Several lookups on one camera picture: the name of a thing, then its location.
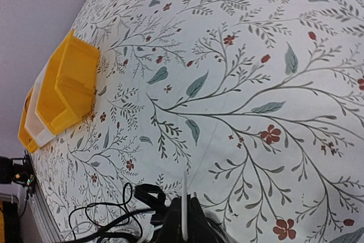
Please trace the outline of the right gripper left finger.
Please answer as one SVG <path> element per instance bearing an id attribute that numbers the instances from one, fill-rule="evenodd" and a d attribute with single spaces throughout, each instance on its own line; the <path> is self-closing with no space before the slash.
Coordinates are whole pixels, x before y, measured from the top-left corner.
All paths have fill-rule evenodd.
<path id="1" fill-rule="evenodd" d="M 158 243 L 182 243 L 184 242 L 181 230 L 181 198 L 172 200 L 164 223 L 158 234 Z"/>

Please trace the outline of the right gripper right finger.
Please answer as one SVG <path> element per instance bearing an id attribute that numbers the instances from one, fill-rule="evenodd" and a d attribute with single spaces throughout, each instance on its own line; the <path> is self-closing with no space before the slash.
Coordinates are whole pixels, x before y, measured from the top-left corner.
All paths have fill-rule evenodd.
<path id="1" fill-rule="evenodd" d="M 215 243 L 220 238 L 212 229 L 197 197 L 187 197 L 188 243 Z"/>

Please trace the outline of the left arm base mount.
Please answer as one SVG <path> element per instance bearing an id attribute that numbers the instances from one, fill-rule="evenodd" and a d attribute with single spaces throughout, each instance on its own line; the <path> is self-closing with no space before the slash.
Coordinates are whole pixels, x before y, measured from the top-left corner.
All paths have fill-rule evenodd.
<path id="1" fill-rule="evenodd" d="M 1 156 L 1 184 L 18 184 L 26 189 L 27 196 L 35 192 L 36 175 L 29 154 L 22 158 Z"/>

